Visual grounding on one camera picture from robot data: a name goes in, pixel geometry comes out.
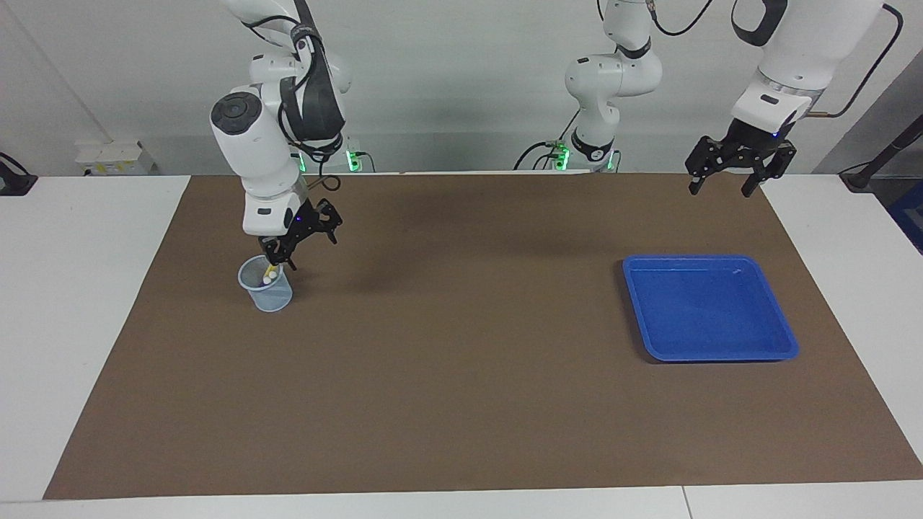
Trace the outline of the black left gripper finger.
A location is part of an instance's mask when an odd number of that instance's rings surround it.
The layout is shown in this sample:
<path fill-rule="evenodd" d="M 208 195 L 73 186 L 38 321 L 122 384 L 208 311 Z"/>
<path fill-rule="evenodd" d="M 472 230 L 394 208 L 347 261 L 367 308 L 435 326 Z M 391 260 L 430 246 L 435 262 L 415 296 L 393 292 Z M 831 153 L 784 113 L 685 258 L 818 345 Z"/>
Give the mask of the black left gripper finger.
<path fill-rule="evenodd" d="M 797 148 L 790 141 L 783 141 L 778 145 L 772 152 L 769 162 L 764 162 L 764 158 L 759 157 L 755 152 L 748 152 L 745 163 L 751 167 L 752 172 L 741 188 L 742 195 L 749 198 L 765 181 L 782 177 L 796 154 Z"/>
<path fill-rule="evenodd" d="M 725 171 L 724 162 L 724 142 L 708 136 L 701 137 L 685 160 L 690 175 L 689 193 L 696 196 L 710 175 Z"/>

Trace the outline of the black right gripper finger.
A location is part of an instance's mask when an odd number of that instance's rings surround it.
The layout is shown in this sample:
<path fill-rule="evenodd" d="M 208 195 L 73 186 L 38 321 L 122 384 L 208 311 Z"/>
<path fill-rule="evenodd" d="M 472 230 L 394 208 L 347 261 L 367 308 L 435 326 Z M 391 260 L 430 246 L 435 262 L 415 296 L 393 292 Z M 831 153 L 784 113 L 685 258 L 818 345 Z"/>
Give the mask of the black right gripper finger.
<path fill-rule="evenodd" d="M 320 200 L 314 207 L 314 233 L 325 234 L 332 245 L 337 245 L 336 230 L 343 224 L 339 211 L 328 200 Z"/>
<path fill-rule="evenodd" d="M 260 236 L 258 243 L 271 266 L 287 264 L 291 270 L 298 270 L 291 259 L 298 245 L 297 239 L 292 236 Z"/>

